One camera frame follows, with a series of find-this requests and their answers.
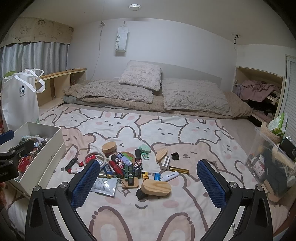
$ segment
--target silver bolt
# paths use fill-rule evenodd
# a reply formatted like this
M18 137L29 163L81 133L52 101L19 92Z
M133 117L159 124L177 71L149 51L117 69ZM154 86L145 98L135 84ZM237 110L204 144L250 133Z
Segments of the silver bolt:
M67 185L68 185L67 182L62 182L59 186L60 186L61 188L65 188L65 187L67 187Z
M35 192L39 191L39 190L40 190L40 186L35 186L35 187L33 188L33 190L34 190Z
M232 188L237 188L237 183L235 183L235 182L230 182L229 184L230 184L230 186L231 186Z
M260 192L263 192L264 188L262 186L257 186L257 190L260 191Z

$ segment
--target green tape measure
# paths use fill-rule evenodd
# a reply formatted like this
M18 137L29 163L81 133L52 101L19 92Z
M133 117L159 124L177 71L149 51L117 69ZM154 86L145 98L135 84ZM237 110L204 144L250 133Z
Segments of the green tape measure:
M151 148L145 144L143 145L140 145L139 146L139 149L141 152L144 152L144 153L150 153L151 152Z

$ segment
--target ceiling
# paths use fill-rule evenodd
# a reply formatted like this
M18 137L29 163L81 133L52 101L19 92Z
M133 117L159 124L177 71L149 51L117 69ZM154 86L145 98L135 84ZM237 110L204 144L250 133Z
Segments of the ceiling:
M140 4L139 11L128 9ZM21 16L45 18L72 27L116 18L157 18L190 24L237 44L296 48L296 40L263 0L35 0Z

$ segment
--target headboard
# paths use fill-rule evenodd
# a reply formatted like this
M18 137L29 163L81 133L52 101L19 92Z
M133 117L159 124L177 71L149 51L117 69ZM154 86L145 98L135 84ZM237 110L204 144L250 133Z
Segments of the headboard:
M217 84L219 87L221 86L221 80L222 78L207 74L205 72L201 72L194 69L189 69L177 65L172 64L163 64L163 63L156 63L156 62L148 62L148 61L140 61L150 64L157 64L162 67L163 72L161 75L161 78L175 78L175 79L189 79L189 80L208 80L215 84Z

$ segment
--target white blind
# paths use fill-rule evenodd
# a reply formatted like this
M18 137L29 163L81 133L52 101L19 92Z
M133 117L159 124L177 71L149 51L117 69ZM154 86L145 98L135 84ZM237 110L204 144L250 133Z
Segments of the white blind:
M296 63L292 61L290 61L289 84L287 87L288 93L284 113L288 114L288 125L285 136L291 136L296 141Z

